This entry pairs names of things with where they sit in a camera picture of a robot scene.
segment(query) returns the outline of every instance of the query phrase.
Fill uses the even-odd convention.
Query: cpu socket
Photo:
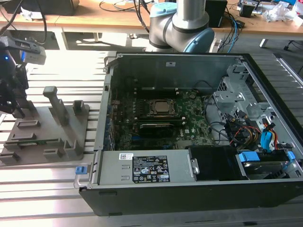
[[[149,116],[170,115],[176,116],[175,101],[171,99],[151,100]]]

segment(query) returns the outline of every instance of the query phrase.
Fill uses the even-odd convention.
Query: floor
[[[43,32],[12,31],[12,35],[18,38],[33,36],[36,40],[43,39]],[[92,33],[66,33],[66,38],[70,50],[97,50],[97,51],[121,51],[121,52],[141,52],[148,45],[148,37],[131,40],[127,34],[106,33],[103,34],[102,42],[95,43]],[[235,43],[232,53],[279,53],[288,64],[298,72],[303,65],[303,42],[302,45],[290,45],[288,51],[283,50],[288,40],[269,40],[266,48],[259,48],[260,39],[239,38]],[[57,41],[52,33],[48,33],[45,49],[58,50]]]

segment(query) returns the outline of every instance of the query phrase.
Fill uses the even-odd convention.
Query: motherboard
[[[112,94],[115,150],[185,149],[212,145],[197,91],[144,91]]]

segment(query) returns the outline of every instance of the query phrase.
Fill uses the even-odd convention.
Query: computer case
[[[196,121],[195,106],[210,95],[205,120],[217,131],[242,110],[260,129],[263,119],[274,123],[301,159],[303,128],[250,55],[110,52],[106,62],[89,183],[79,185],[96,215],[274,207],[303,194],[303,170],[287,149],[246,162],[248,150],[232,141],[207,145],[218,133]]]

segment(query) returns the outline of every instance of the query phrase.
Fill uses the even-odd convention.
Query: aluminum profile table
[[[169,214],[98,217],[74,189],[75,167],[90,164],[105,74],[106,52],[47,51],[44,66],[29,66],[28,100],[49,105],[44,86],[58,87],[65,104],[82,99],[90,105],[81,161],[0,168],[0,226],[3,227],[149,227],[149,226],[294,226],[303,225],[303,196],[275,208],[198,211]],[[302,124],[302,86],[274,55],[253,56]],[[15,119],[0,116],[0,152]]]

